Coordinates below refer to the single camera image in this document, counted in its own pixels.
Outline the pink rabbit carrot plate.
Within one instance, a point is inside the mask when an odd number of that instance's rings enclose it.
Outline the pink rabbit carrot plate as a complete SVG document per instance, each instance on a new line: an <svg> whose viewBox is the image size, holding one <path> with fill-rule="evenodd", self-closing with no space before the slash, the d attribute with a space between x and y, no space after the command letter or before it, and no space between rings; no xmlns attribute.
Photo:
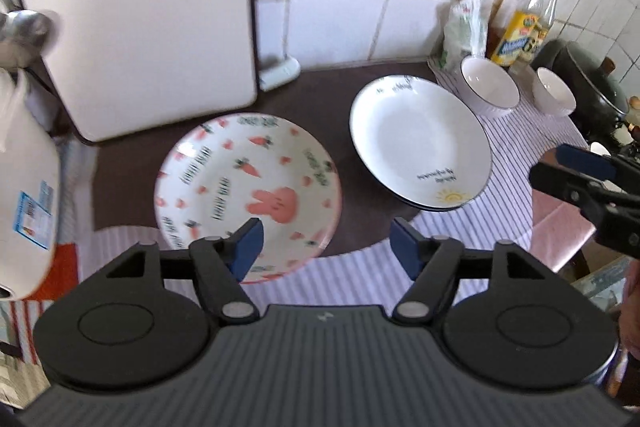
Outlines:
<svg viewBox="0 0 640 427"><path fill-rule="evenodd" d="M172 148L156 178L154 209L176 249L262 221L264 247L244 279L257 284L326 249L342 189L331 156L308 131L284 118L239 113L201 124Z"/></svg>

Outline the white bowl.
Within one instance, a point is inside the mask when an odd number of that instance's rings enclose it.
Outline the white bowl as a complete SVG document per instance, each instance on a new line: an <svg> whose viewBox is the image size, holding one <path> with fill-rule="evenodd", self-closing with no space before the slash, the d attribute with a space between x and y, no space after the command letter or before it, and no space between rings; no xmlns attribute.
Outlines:
<svg viewBox="0 0 640 427"><path fill-rule="evenodd" d="M484 57L465 57L460 64L457 90L462 101L477 115L500 118L521 101L520 90L511 76Z"/></svg>
<svg viewBox="0 0 640 427"><path fill-rule="evenodd" d="M536 107L544 115L568 117L576 109L574 94L567 84L550 69L539 67L533 80Z"/></svg>

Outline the large white plate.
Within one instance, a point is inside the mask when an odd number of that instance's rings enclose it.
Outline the large white plate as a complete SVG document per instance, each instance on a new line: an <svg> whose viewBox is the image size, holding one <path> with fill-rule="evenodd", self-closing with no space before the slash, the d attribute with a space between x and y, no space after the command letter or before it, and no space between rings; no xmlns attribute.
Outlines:
<svg viewBox="0 0 640 427"><path fill-rule="evenodd" d="M372 176L408 199L442 188L482 194L491 176L488 136L477 117L438 84L389 75L363 87L349 114L352 143Z"/></svg>

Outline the black wok with lid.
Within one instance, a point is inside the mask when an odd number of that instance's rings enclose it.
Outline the black wok with lid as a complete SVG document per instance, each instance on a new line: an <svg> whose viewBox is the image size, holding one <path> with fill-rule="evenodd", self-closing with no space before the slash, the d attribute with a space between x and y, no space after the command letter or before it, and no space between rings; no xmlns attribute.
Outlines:
<svg viewBox="0 0 640 427"><path fill-rule="evenodd" d="M613 132L623 126L629 109L613 79L615 63L608 56L595 58L577 42L556 39L534 57L532 69L541 67L558 75L574 94L576 109L570 118L586 140L615 142Z"/></svg>

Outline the cooking wine bottle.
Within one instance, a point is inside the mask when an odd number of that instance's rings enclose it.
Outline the cooking wine bottle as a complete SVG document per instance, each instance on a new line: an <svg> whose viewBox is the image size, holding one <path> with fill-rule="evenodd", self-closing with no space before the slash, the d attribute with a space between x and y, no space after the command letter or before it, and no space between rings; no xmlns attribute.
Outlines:
<svg viewBox="0 0 640 427"><path fill-rule="evenodd" d="M528 40L541 10L542 0L502 0L489 25L489 60L500 67L510 67Z"/></svg>

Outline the white vinegar bottle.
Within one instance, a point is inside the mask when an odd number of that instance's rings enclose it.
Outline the white vinegar bottle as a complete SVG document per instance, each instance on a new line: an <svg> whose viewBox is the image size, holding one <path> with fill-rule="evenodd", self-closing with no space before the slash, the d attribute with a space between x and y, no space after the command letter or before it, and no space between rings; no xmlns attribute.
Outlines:
<svg viewBox="0 0 640 427"><path fill-rule="evenodd" d="M542 47L555 20L556 5L559 0L544 0L544 9L538 18L534 29L529 34L528 40L523 46L518 57L524 64L529 64Z"/></svg>

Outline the white rice cooker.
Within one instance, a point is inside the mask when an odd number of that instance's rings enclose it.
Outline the white rice cooker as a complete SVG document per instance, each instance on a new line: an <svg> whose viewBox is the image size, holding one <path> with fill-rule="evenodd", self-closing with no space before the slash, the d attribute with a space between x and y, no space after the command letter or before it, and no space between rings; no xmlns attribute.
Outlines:
<svg viewBox="0 0 640 427"><path fill-rule="evenodd" d="M0 286L24 299L47 277L55 251L60 155L26 105L24 72L1 74Z"/></svg>

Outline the white salt bag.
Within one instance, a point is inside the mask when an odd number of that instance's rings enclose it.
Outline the white salt bag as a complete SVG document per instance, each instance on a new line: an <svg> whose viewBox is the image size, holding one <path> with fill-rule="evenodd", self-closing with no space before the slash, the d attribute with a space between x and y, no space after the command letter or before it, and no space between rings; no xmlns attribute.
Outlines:
<svg viewBox="0 0 640 427"><path fill-rule="evenodd" d="M444 27L439 67L452 72L467 56L483 57L487 34L488 15L484 1L454 0Z"/></svg>

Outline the white cutting board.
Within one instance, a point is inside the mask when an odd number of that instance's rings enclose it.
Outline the white cutting board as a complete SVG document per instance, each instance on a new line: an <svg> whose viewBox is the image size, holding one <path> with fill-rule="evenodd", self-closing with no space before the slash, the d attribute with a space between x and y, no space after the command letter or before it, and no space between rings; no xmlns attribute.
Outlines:
<svg viewBox="0 0 640 427"><path fill-rule="evenodd" d="M88 142L257 100L253 0L17 2L54 19L43 63Z"/></svg>

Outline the metal ladle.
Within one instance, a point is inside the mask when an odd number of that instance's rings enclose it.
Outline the metal ladle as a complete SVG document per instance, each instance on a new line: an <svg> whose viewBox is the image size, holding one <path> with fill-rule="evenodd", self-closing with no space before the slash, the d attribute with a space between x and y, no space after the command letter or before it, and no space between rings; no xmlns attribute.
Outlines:
<svg viewBox="0 0 640 427"><path fill-rule="evenodd" d="M20 8L14 0L1 4L1 67L29 68L49 51L56 35L54 20L46 13Z"/></svg>

